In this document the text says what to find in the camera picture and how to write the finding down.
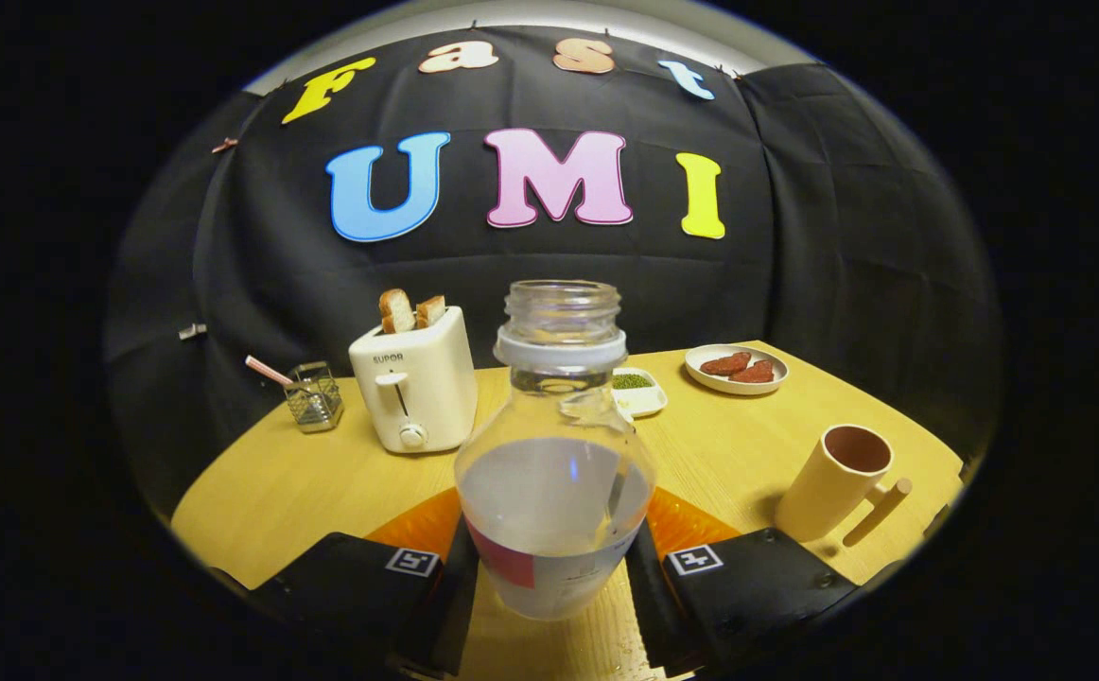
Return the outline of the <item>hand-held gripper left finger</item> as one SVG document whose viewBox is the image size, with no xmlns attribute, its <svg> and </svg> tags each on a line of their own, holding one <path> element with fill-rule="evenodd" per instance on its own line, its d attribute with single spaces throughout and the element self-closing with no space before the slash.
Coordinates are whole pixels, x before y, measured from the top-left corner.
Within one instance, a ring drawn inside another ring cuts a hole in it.
<svg viewBox="0 0 1099 681">
<path fill-rule="evenodd" d="M 329 532 L 259 587 L 217 578 L 276 621 L 317 677 L 458 676 L 478 552 L 455 488 L 355 537 Z"/>
</svg>

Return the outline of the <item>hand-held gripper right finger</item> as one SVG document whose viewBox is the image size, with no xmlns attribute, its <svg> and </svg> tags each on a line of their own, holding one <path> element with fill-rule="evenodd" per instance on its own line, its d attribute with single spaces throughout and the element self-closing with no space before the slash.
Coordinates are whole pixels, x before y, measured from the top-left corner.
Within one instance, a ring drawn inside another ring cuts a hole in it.
<svg viewBox="0 0 1099 681">
<path fill-rule="evenodd" d="M 663 488 L 624 562 L 646 658 L 667 676 L 764 662 L 861 595 L 781 531 L 739 532 Z"/>
</svg>

